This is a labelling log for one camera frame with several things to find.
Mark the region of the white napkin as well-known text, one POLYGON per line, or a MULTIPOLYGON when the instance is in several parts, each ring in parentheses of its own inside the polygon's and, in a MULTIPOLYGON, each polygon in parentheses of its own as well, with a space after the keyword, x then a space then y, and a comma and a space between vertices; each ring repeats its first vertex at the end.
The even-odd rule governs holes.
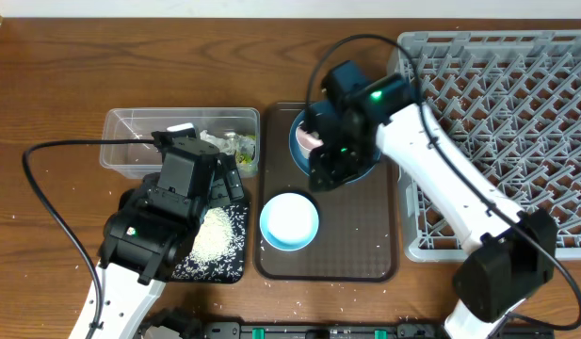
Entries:
POLYGON ((236 153, 236 142, 233 138, 215 137, 206 130, 200 132, 200 138, 215 145, 221 153, 226 153, 227 155, 235 155, 236 153))

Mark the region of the pink cup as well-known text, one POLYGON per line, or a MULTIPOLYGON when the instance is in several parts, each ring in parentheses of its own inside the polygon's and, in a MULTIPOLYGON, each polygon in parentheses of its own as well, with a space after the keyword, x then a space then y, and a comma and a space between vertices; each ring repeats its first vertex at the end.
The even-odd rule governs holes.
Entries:
POLYGON ((303 129, 304 122, 300 122, 296 129, 296 141, 300 154, 308 159, 313 149, 323 145, 323 141, 317 137, 317 133, 309 134, 303 129))

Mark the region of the green white wrapper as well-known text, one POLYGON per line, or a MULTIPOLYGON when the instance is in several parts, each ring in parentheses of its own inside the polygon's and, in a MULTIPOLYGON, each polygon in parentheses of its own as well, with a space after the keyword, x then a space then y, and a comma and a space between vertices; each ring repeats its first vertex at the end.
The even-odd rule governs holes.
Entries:
POLYGON ((256 155, 256 136, 236 135, 234 141, 234 156, 237 164, 248 165, 256 155))

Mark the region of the dark blue plate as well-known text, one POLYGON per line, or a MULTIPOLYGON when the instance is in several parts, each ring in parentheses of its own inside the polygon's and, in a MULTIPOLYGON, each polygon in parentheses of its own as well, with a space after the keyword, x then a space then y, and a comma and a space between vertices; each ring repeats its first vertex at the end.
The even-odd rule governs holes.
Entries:
MULTIPOLYGON (((334 113, 335 113, 335 110, 334 110, 334 108, 329 100, 323 100, 323 101, 313 103, 312 107, 317 112, 324 114, 324 115, 334 115, 334 113)), ((296 135, 298 128, 303 124, 304 115, 305 115, 305 112, 300 111, 299 114, 294 119, 294 121, 290 127, 288 142, 289 142, 290 154, 291 154, 295 164, 299 167, 299 169, 304 174, 309 175, 309 161, 308 161, 308 158, 303 155, 302 150, 299 146, 297 135, 296 135)), ((365 172, 363 172, 360 176, 358 176, 357 178, 355 178, 351 181, 348 181, 348 183, 351 184, 351 183, 357 182, 357 181, 361 180, 363 177, 367 176, 373 170, 373 168, 376 166, 376 164, 379 162, 380 157, 381 157, 380 150, 376 149, 376 151, 374 152, 374 156, 373 156, 373 164, 369 165, 366 168, 365 172)))

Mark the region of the white rice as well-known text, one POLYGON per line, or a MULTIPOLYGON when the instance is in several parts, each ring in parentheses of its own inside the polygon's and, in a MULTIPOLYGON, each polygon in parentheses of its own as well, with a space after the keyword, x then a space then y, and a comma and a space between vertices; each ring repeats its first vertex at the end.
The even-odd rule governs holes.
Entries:
POLYGON ((195 238, 189 258, 199 265, 230 256, 234 244, 233 224, 222 208, 210 209, 195 238))

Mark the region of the light blue bowl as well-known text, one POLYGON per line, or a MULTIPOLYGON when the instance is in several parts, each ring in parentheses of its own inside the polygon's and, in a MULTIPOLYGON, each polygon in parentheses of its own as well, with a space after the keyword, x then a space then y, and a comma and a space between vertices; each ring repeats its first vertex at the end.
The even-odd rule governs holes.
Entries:
POLYGON ((266 202, 260 218, 261 236, 273 248, 296 251, 317 235, 319 214, 315 204, 299 193, 282 193, 266 202))

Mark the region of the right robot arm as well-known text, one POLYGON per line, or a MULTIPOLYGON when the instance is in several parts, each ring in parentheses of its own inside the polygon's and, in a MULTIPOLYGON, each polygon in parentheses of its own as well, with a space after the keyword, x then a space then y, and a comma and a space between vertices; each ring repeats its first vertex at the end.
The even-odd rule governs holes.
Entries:
POLYGON ((378 81, 349 65, 329 72, 323 104, 307 104, 304 124, 321 145, 309 155, 309 187, 330 191, 374 166, 396 162, 448 221, 466 258, 453 277, 459 297, 444 322, 451 338, 489 338, 523 301, 550 282, 557 226, 526 212, 486 179, 442 130, 419 88, 395 74, 378 81))

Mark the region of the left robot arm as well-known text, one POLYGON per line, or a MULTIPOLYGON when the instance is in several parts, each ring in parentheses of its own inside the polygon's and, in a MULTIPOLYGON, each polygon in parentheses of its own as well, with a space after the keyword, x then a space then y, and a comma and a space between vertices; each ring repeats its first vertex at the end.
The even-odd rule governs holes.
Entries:
POLYGON ((160 171, 121 195, 105 223, 96 272, 73 338, 132 338, 174 269, 191 252, 207 211, 244 197, 233 156, 193 128, 153 133, 160 171))

